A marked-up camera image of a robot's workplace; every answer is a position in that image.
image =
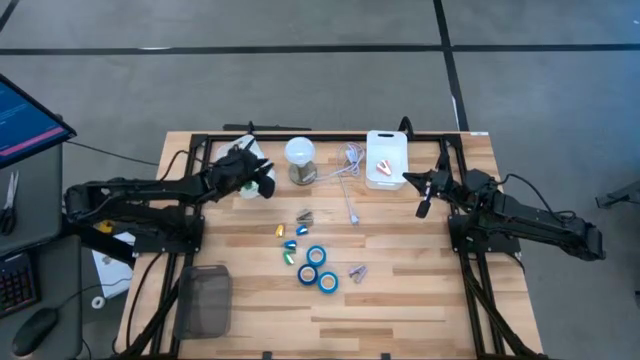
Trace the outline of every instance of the monitor screen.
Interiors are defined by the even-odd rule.
[[[51,111],[0,76],[0,169],[74,135]]]

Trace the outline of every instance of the wooden table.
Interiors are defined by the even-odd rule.
[[[158,174],[166,171],[176,151],[187,150],[191,135],[167,134]],[[489,137],[461,136],[467,167],[498,177]],[[315,146],[320,173],[334,171],[339,143],[316,142]],[[231,329],[222,338],[183,341],[180,358],[260,358],[263,351],[272,351],[274,358],[373,359],[383,352],[393,358],[475,358],[460,263],[451,250],[446,226],[449,207],[444,202],[435,200],[429,216],[418,219],[414,214],[420,198],[410,185],[399,191],[370,190],[364,175],[345,177],[360,216],[360,225],[353,227],[337,178],[306,187],[294,185],[287,176],[284,143],[261,142],[260,147],[275,163],[274,197],[244,200],[232,195],[207,204],[202,250],[194,260],[195,265],[224,264],[229,269]],[[435,143],[409,143],[409,170],[427,171],[438,155]],[[169,178],[180,178],[185,162],[186,156],[179,158]],[[296,237],[295,215],[303,208],[313,211],[315,225],[309,235]],[[280,223],[286,224],[283,239],[274,235]],[[296,264],[287,266],[282,243],[296,238]],[[314,244],[327,250],[322,270],[339,276],[340,287],[333,295],[324,295],[315,286],[303,287],[296,278],[306,249]],[[143,255],[136,262],[118,350],[125,347],[133,295],[153,256]],[[163,255],[156,262],[142,288],[133,314],[132,339],[158,306],[166,258]],[[503,254],[489,254],[488,262],[499,310],[525,344],[542,351],[522,270]],[[361,284],[347,275],[358,264],[369,268]],[[182,267],[181,260],[177,266]],[[175,306],[165,323],[163,352],[169,349],[174,314]],[[488,320],[482,310],[481,318],[491,352]]]

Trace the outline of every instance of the white cable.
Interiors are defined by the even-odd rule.
[[[341,154],[344,154],[346,159],[344,161],[340,161]],[[336,151],[336,171],[333,173],[317,178],[316,180],[324,180],[328,179],[332,176],[338,176],[340,180],[340,185],[342,185],[342,191],[344,192],[344,198],[347,201],[347,208],[349,209],[349,221],[351,221],[352,225],[358,225],[360,223],[360,219],[356,215],[353,206],[351,205],[351,200],[349,200],[349,193],[347,192],[347,188],[344,186],[344,181],[342,181],[342,174],[351,173],[352,176],[360,175],[360,162],[364,159],[365,151],[358,143],[344,143],[338,147]]]

